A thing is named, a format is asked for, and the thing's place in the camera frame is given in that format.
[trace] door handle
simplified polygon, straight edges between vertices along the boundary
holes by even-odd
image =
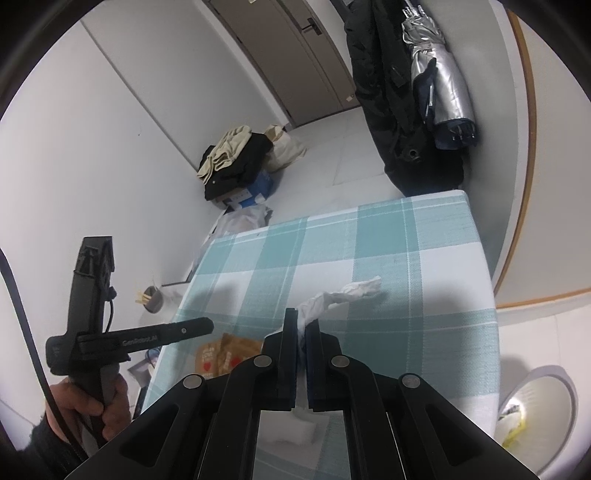
[[[320,27],[318,26],[318,24],[315,22],[315,20],[310,17],[308,19],[308,23],[309,25],[306,25],[304,28],[302,28],[302,32],[307,32],[308,30],[314,30],[316,32],[316,35],[322,35],[322,30],[320,29]]]

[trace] crumpled white tissue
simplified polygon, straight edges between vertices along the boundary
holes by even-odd
[[[373,297],[379,293],[381,287],[381,277],[347,283],[339,291],[332,293],[321,291],[318,295],[297,306],[298,350],[300,355],[297,373],[297,394],[295,397],[297,406],[308,407],[303,351],[306,325],[320,317],[331,305]],[[296,445],[309,445],[312,442],[315,428],[315,423],[298,419],[293,411],[261,412],[259,438],[267,442],[285,441]]]

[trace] teal and white tablecloth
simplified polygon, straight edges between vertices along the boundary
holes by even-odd
[[[194,354],[223,332],[262,339],[286,307],[351,281],[382,277],[376,297],[320,319],[343,353],[374,372],[415,372],[484,431],[499,392],[495,302],[466,195],[459,191],[363,205],[213,241],[175,320],[208,316],[211,335],[166,346],[144,408],[194,371]],[[349,478],[340,414],[317,423],[312,445],[259,442],[254,478]]]

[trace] silver screw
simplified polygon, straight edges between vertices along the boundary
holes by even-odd
[[[199,375],[187,375],[183,380],[183,386],[190,390],[201,387],[202,383],[203,380]]]
[[[349,359],[344,355],[336,355],[330,361],[335,367],[344,368],[349,366]]]
[[[268,367],[271,364],[271,362],[271,357],[267,355],[259,355],[255,357],[254,360],[254,363],[257,367]]]
[[[416,375],[404,375],[402,384],[407,388],[417,388],[421,384],[421,379]]]

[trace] black sleeve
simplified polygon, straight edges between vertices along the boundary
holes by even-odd
[[[46,416],[33,428],[31,443],[17,455],[31,479],[63,480],[81,463],[72,447],[53,433]]]

